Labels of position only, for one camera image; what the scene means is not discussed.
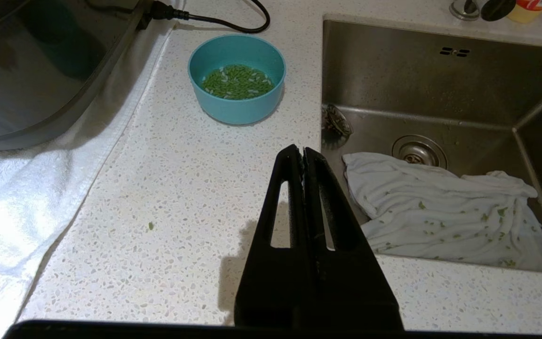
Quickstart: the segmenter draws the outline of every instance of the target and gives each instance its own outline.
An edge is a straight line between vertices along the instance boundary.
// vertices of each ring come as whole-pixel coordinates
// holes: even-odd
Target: sink drain
[[[392,156],[408,163],[421,163],[447,169],[445,152],[434,141],[420,135],[400,137],[392,145]]]

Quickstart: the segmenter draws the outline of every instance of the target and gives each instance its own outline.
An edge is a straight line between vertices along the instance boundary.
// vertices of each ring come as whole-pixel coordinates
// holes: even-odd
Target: sink basin
[[[349,197],[342,155],[377,152],[522,178],[542,224],[542,47],[325,21],[322,101],[352,129],[336,138],[324,115],[322,154]]]

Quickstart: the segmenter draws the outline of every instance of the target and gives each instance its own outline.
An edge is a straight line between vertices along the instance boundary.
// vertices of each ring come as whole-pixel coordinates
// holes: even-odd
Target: towel
[[[462,176],[378,153],[343,156],[376,253],[542,272],[536,191],[503,171]]]
[[[183,8],[183,2],[173,3]],[[69,225],[127,126],[174,22],[151,22],[99,95],[51,142],[0,152],[0,337],[13,324],[45,252]]]

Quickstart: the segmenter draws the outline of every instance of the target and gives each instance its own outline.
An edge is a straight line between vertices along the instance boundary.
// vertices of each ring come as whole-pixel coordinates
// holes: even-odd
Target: black power cord
[[[230,22],[226,22],[221,19],[217,19],[215,17],[207,17],[207,16],[200,16],[200,15],[191,15],[188,11],[182,11],[179,9],[174,9],[172,6],[164,4],[164,2],[155,1],[152,3],[152,7],[150,9],[150,16],[152,19],[155,20],[161,20],[161,19],[181,19],[181,20],[198,20],[198,21],[205,21],[205,22],[213,22],[214,24],[219,24],[223,26],[228,26],[230,28],[233,28],[236,31],[243,32],[243,33],[260,33],[269,27],[269,23],[271,22],[271,17],[269,17],[269,12],[267,9],[258,1],[258,0],[251,0],[258,8],[261,9],[263,14],[265,15],[265,23],[258,27],[258,28],[244,28],[240,27],[238,25],[234,25]]]

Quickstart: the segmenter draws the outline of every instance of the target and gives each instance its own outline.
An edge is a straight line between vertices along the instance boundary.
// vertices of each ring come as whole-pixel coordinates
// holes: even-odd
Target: green residue on towel
[[[500,217],[505,217],[505,211],[507,210],[507,207],[501,208],[497,210],[497,214],[499,214]]]
[[[204,77],[200,87],[215,97],[244,100],[269,92],[275,84],[258,69],[246,65],[228,65]]]

